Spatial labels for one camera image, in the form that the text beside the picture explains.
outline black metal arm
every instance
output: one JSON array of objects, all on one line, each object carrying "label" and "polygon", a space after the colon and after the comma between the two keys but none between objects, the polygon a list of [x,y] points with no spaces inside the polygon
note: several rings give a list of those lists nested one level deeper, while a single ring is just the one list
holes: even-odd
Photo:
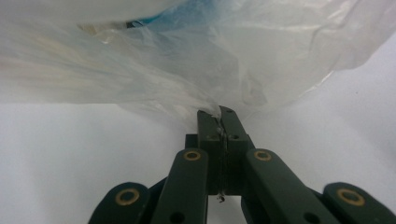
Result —
[{"label": "black metal arm", "polygon": [[257,149],[235,112],[221,119],[198,111],[198,134],[187,134],[169,176],[150,189],[124,183],[99,203],[89,224],[204,224],[207,196],[240,195],[248,224],[387,223],[387,207],[346,183],[307,188],[272,151]]}]

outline plastic bag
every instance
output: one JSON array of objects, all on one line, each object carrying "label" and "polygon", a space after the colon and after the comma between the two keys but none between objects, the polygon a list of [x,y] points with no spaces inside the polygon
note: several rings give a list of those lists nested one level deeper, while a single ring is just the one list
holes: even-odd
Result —
[{"label": "plastic bag", "polygon": [[16,18],[10,7],[0,102],[134,103],[188,123],[196,109],[219,116],[226,105],[244,117],[363,64],[396,28],[393,0],[190,0],[133,29],[119,24],[143,15],[128,8],[130,18],[100,6]]}]

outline white background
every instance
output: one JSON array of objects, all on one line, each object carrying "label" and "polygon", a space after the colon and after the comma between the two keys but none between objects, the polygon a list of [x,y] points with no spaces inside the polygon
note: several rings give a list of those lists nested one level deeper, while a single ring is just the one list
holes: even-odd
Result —
[{"label": "white background", "polygon": [[[396,35],[364,66],[243,120],[315,190],[357,185],[396,212]],[[0,222],[87,223],[120,183],[167,176],[184,135],[164,114],[116,105],[0,105]],[[208,223],[244,223],[237,198],[210,198]]]}]

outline crumpled plastic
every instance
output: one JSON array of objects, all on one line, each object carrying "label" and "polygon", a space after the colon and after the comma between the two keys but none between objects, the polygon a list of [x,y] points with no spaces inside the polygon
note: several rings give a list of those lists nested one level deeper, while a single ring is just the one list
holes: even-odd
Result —
[{"label": "crumpled plastic", "polygon": [[75,1],[51,2],[51,13],[2,2],[0,103],[133,104],[189,124],[225,105],[244,117],[362,65],[396,29],[393,0],[153,2],[85,14],[62,10]]}]

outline transparent plastic bag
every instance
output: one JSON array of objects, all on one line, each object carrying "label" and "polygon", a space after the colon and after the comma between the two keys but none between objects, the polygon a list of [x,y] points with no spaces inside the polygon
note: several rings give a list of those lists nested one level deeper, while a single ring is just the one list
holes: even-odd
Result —
[{"label": "transparent plastic bag", "polygon": [[297,99],[363,64],[396,28],[393,0],[190,0],[133,29],[120,25],[133,6],[130,18],[101,7],[16,18],[10,8],[0,102],[133,103],[188,123],[196,109],[244,117]]}]

